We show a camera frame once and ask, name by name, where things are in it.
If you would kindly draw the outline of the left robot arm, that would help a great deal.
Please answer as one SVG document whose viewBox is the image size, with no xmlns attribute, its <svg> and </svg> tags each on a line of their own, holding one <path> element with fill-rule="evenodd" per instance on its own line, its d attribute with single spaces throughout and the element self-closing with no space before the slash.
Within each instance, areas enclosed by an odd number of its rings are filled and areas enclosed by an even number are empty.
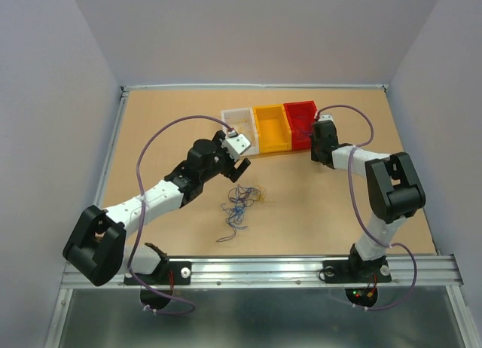
<svg viewBox="0 0 482 348">
<path fill-rule="evenodd" d="M 167 276 L 166 255 L 148 243 L 128 246 L 127 238 L 189 204 L 217 175 L 236 182 L 250 164 L 243 156 L 250 147 L 243 134 L 221 130 L 212 139 L 198 139 L 186 159 L 146 192 L 104 209 L 87 207 L 63 249 L 64 259 L 95 286 L 119 273 L 142 274 L 149 282 L 162 282 Z"/>
</svg>

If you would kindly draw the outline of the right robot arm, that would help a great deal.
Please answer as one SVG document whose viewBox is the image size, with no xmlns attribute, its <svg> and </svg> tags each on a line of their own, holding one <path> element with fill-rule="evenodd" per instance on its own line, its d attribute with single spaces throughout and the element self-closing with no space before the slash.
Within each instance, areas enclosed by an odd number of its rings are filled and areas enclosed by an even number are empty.
<svg viewBox="0 0 482 348">
<path fill-rule="evenodd" d="M 356 204 L 352 177 L 366 179 L 372 215 L 363 234 L 345 260 L 323 263 L 327 283 L 355 283 L 378 278 L 390 282 L 386 251 L 397 230 L 426 204 L 426 194 L 410 155 L 380 154 L 340 144 L 329 116 L 312 125 L 311 160 L 331 169 L 347 171 L 352 204 Z"/>
</svg>

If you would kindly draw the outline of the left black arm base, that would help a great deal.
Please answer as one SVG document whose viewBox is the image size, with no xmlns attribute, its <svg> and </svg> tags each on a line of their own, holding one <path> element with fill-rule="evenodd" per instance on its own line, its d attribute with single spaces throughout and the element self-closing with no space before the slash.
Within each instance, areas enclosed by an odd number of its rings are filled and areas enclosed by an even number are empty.
<svg viewBox="0 0 482 348">
<path fill-rule="evenodd" d="M 173 278 L 174 286 L 191 284 L 192 263 L 188 260 L 163 259 L 153 273 L 136 273 L 137 277 L 149 285 L 169 285 Z"/>
</svg>

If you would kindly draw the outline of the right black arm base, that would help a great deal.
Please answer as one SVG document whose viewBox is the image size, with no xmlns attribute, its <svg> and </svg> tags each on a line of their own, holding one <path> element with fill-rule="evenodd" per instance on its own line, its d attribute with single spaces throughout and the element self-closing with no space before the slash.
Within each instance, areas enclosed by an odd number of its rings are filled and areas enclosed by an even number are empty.
<svg viewBox="0 0 482 348">
<path fill-rule="evenodd" d="M 375 261 L 327 260 L 322 263 L 321 278 L 327 284 L 368 284 L 369 282 L 388 283 L 390 273 L 382 274 L 382 267 L 388 266 L 385 258 Z"/>
</svg>

